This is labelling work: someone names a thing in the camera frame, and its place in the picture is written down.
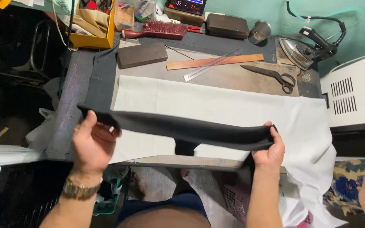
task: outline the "blue shorts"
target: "blue shorts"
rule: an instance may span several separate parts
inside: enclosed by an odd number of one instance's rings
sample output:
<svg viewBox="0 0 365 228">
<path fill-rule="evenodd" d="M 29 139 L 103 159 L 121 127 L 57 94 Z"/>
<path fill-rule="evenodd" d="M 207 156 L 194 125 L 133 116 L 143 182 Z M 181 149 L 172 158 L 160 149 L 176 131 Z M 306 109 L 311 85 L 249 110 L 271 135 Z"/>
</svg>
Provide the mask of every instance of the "blue shorts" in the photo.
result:
<svg viewBox="0 0 365 228">
<path fill-rule="evenodd" d="M 204 204 L 202 203 L 200 196 L 195 191 L 188 189 L 181 191 L 178 195 L 173 196 L 171 199 L 165 201 L 146 202 L 141 200 L 128 200 L 120 209 L 118 224 L 137 212 L 164 205 L 180 206 L 196 210 L 198 213 L 204 215 L 208 220 L 208 216 L 206 216 Z"/>
</svg>

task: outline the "scissors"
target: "scissors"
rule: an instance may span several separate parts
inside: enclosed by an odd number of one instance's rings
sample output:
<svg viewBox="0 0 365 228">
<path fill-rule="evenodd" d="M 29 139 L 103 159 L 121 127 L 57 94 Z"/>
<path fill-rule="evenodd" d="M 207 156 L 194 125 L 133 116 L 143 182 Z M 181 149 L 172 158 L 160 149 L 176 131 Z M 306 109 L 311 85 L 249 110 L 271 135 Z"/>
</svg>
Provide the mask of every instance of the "scissors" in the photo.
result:
<svg viewBox="0 0 365 228">
<path fill-rule="evenodd" d="M 293 76 L 291 76 L 290 74 L 287 74 L 287 73 L 279 74 L 276 71 L 267 70 L 267 69 L 259 68 L 256 66 L 255 67 L 249 66 L 249 65 L 240 65 L 240 66 L 246 70 L 250 70 L 252 72 L 256 72 L 256 73 L 263 74 L 263 75 L 277 79 L 277 81 L 283 86 L 283 91 L 286 94 L 292 93 L 292 91 L 294 90 L 294 87 L 295 87 L 295 83 L 297 82 Z M 283 77 L 287 77 L 287 78 L 291 79 L 292 83 Z"/>
</svg>

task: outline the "stainless steel cup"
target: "stainless steel cup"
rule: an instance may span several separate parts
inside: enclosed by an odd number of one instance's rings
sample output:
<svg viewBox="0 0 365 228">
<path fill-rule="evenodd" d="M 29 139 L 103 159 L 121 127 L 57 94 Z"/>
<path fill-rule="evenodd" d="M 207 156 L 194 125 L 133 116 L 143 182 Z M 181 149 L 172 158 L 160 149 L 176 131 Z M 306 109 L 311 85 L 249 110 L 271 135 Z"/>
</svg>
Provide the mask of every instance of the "stainless steel cup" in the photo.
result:
<svg viewBox="0 0 365 228">
<path fill-rule="evenodd" d="M 271 26 L 265 21 L 258 20 L 250 31 L 248 39 L 252 44 L 258 44 L 269 36 L 271 36 Z"/>
</svg>

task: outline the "clear ruler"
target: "clear ruler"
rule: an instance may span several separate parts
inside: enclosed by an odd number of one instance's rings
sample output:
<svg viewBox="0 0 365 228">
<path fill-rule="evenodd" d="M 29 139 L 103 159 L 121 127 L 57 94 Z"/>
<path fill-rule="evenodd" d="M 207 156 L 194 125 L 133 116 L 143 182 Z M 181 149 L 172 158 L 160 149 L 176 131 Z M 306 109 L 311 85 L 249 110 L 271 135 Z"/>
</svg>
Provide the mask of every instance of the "clear ruler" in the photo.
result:
<svg viewBox="0 0 365 228">
<path fill-rule="evenodd" d="M 202 67 L 199 67 L 191 72 L 189 72 L 188 74 L 184 75 L 184 79 L 185 82 L 198 77 L 199 75 L 202 75 L 203 73 L 207 72 L 208 70 L 211 70 L 212 68 L 220 65 L 221 63 L 225 62 L 226 60 L 229 60 L 235 56 L 238 56 L 240 54 L 242 54 L 242 50 L 241 49 L 236 49 L 232 52 L 229 52 L 225 55 L 222 55 L 221 57 L 203 65 Z"/>
</svg>

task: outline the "hair brush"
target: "hair brush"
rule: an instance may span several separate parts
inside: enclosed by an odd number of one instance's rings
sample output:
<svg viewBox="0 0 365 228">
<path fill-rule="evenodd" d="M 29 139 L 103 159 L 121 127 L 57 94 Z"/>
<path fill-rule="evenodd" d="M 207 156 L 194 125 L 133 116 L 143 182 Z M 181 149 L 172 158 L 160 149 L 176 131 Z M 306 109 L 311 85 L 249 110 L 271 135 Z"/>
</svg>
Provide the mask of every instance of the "hair brush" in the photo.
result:
<svg viewBox="0 0 365 228">
<path fill-rule="evenodd" d="M 147 21 L 144 23 L 144 28 L 141 32 L 132 30 L 123 30 L 123 38 L 138 38 L 138 37 L 153 37 L 162 39 L 182 40 L 188 28 L 182 24 L 162 21 Z"/>
</svg>

